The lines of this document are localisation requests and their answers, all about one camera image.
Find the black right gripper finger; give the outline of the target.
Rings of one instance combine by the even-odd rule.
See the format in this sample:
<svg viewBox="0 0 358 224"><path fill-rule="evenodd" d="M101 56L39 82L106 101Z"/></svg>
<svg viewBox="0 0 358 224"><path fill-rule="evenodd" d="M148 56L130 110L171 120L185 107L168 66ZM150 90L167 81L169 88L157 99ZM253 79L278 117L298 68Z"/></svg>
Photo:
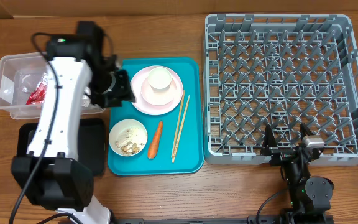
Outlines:
<svg viewBox="0 0 358 224"><path fill-rule="evenodd" d="M277 147L277 142L275 140L275 136L273 134L272 128L269 124L265 127L265 136L262 147L264 149L269 147Z"/></svg>
<svg viewBox="0 0 358 224"><path fill-rule="evenodd" d="M301 134L301 137L314 135L314 133L309 129L309 127L307 127L307 125L305 123L300 124L300 134Z"/></svg>

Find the red snack wrapper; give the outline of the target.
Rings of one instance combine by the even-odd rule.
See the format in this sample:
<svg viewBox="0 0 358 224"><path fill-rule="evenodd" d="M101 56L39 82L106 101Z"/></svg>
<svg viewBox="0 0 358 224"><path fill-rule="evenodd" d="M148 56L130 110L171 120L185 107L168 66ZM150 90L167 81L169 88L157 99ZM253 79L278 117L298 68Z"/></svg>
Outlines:
<svg viewBox="0 0 358 224"><path fill-rule="evenodd" d="M48 75L44 73L41 80L37 84L36 89L30 94L27 99L27 105L41 104L44 102L45 94L48 86Z"/></svg>

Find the orange carrot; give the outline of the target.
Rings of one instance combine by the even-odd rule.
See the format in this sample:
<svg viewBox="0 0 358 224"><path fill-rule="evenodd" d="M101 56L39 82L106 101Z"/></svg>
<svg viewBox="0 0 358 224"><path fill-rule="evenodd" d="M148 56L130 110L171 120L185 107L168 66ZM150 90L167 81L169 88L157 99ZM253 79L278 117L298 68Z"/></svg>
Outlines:
<svg viewBox="0 0 358 224"><path fill-rule="evenodd" d="M152 142L150 143L150 146L149 146L149 150L148 150L148 153L147 153L147 157L149 159L154 159L155 156L157 155L158 146L160 144L160 138L161 138L161 135L162 135L162 129L163 129L163 121L160 121L158 126L157 126L157 130L156 130L156 132L154 134L153 140L152 140Z"/></svg>

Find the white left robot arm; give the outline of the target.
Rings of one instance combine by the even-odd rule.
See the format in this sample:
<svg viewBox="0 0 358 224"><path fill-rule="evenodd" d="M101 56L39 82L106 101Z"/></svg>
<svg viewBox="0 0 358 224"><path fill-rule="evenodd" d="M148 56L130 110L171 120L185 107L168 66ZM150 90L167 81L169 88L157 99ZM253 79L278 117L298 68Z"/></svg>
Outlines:
<svg viewBox="0 0 358 224"><path fill-rule="evenodd" d="M50 34L41 56L48 85L37 129L11 172L20 198L75 223L114 223L113 212L94 196L92 171L78 160L82 98L102 108L135 101L117 57L103 55L108 35L93 21L79 21L74 34Z"/></svg>

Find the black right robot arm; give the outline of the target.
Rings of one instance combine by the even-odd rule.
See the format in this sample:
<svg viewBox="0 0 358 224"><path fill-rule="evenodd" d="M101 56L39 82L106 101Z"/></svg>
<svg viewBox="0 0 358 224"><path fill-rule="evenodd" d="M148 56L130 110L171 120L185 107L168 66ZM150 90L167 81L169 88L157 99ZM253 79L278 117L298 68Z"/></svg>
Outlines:
<svg viewBox="0 0 358 224"><path fill-rule="evenodd" d="M334 184L325 177L312 176L308 164L320 157L324 141L313 134L306 124L300 124L301 142L280 149L275 140L271 125L266 125L265 136L260 151L270 156L269 164L280 167L280 175L287 187L269 197L258 209L257 223L333 223L333 217L325 214L331 208ZM276 217L261 217L260 213L269 201L288 192L291 207L283 208Z"/></svg>

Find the grey dishwasher rack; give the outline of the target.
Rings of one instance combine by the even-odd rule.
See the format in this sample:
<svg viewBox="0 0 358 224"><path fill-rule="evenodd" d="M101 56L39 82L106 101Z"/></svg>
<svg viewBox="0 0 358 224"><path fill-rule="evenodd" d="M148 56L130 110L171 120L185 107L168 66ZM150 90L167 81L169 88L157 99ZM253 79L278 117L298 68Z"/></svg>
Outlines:
<svg viewBox="0 0 358 224"><path fill-rule="evenodd" d="M358 164L358 51L344 14L210 14L204 21L204 156L261 164L266 126L280 148L305 124L323 166Z"/></svg>

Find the pink shallow bowl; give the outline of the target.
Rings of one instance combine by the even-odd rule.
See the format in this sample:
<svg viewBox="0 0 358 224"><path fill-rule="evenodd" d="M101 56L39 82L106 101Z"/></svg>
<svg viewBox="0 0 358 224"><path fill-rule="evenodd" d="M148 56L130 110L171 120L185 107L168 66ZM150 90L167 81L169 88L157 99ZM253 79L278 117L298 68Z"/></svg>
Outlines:
<svg viewBox="0 0 358 224"><path fill-rule="evenodd" d="M162 106L166 105L167 103L171 102L175 95L176 95L176 86L175 82L172 79L172 82L167 90L164 91L157 91L152 89L149 85L147 78L142 83L141 86L141 96L143 99L150 103L151 105L155 106Z"/></svg>

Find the pink plate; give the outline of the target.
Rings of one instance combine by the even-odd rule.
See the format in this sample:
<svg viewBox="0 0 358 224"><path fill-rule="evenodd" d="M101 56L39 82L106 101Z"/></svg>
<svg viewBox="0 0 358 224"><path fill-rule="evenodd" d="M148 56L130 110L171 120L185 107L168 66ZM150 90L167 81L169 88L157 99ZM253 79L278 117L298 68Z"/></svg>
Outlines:
<svg viewBox="0 0 358 224"><path fill-rule="evenodd" d="M172 69L165 67L170 71L173 81L175 82L176 95L174 99L171 102L167 103L166 105L162 105L162 106L155 106L146 102L141 96L141 86L142 83L145 81L145 79L148 77L148 74L151 71L151 69L155 67L164 67L164 66L154 65L154 66L145 67L141 69L139 72L137 72L131 80L131 87L136 98L136 102L133 103L134 107L140 112L152 116L163 115L173 110L181 102L182 93L183 93L183 84L180 77Z"/></svg>

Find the white cup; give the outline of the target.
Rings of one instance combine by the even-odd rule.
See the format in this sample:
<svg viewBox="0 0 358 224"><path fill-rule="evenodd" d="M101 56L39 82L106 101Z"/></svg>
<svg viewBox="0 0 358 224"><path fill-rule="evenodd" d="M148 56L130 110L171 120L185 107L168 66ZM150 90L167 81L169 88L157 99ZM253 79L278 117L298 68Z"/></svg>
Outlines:
<svg viewBox="0 0 358 224"><path fill-rule="evenodd" d="M147 81L152 89L167 90L172 82L172 75L165 67L155 67L148 74Z"/></svg>

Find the white bowl with food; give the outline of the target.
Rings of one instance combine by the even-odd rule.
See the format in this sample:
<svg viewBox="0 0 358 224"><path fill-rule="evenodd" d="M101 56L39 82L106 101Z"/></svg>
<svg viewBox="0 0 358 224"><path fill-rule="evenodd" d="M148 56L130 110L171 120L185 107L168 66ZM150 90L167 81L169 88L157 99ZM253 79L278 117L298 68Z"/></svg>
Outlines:
<svg viewBox="0 0 358 224"><path fill-rule="evenodd" d="M109 132L109 147L118 156L131 157L139 154L148 140L144 125L135 119L116 123Z"/></svg>

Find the black tray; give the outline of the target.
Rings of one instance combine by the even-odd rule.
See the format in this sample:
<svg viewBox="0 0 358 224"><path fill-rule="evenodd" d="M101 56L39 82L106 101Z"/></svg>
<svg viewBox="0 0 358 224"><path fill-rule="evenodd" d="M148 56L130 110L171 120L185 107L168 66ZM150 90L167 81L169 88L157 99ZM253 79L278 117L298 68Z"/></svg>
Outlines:
<svg viewBox="0 0 358 224"><path fill-rule="evenodd" d="M25 156L38 123L26 123L19 130L17 156ZM104 174L106 160L106 127L99 118L81 119L78 131L79 162L89 168L94 176Z"/></svg>

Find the teal plastic tray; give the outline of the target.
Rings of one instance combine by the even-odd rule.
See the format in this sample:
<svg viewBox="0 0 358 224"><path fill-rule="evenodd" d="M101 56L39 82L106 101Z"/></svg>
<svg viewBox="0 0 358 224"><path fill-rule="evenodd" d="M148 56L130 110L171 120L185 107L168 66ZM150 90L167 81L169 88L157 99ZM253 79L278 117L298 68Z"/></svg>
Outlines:
<svg viewBox="0 0 358 224"><path fill-rule="evenodd" d="M190 100L188 105L183 105L188 109L175 161L172 162L171 153L180 107L177 105L162 115L149 115L125 101L121 107L110 109L110 127L124 119L135 119L145 126L148 141L145 148L133 156L120 156L109 149L108 166L116 175L187 174L198 171L203 165L204 141L199 67L193 59L179 57L127 59L123 61L122 68L132 78L136 73L140 71L147 73L153 66L158 65L167 67L178 75L185 89L185 99ZM147 158L147 151L160 121L163 122L161 140L157 155L151 160Z"/></svg>

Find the wooden chopstick right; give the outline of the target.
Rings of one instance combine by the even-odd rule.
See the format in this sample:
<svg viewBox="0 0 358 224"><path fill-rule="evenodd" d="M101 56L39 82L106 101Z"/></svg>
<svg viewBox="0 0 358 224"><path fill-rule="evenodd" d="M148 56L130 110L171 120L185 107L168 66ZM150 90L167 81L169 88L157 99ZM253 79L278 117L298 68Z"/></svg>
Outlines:
<svg viewBox="0 0 358 224"><path fill-rule="evenodd" d="M183 127L184 127L184 123L185 123L185 119L186 119L186 114L187 114L187 111L188 111L189 102L190 102L190 95L188 95L185 108L181 112L181 119L180 119L180 123L179 123L180 124L179 125L179 131L178 131L177 141L176 141L174 154L173 154L173 158L172 158L172 163L174 163L175 159L176 159L177 150L178 150L178 146L179 146L179 143L180 143L181 134L182 134L182 131L183 131Z"/></svg>

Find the clear plastic bin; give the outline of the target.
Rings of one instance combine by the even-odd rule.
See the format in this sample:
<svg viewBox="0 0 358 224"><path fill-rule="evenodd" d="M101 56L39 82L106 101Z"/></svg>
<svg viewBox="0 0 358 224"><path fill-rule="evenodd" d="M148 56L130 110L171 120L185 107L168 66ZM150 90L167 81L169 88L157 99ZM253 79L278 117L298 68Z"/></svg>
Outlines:
<svg viewBox="0 0 358 224"><path fill-rule="evenodd" d="M27 104L30 94L45 80L48 91L46 107ZM88 83L91 70L85 60L55 57L46 61L39 53L4 56L0 60L0 110L10 112L13 119L50 119L53 113L67 118L69 112L81 114L103 112L90 99Z"/></svg>

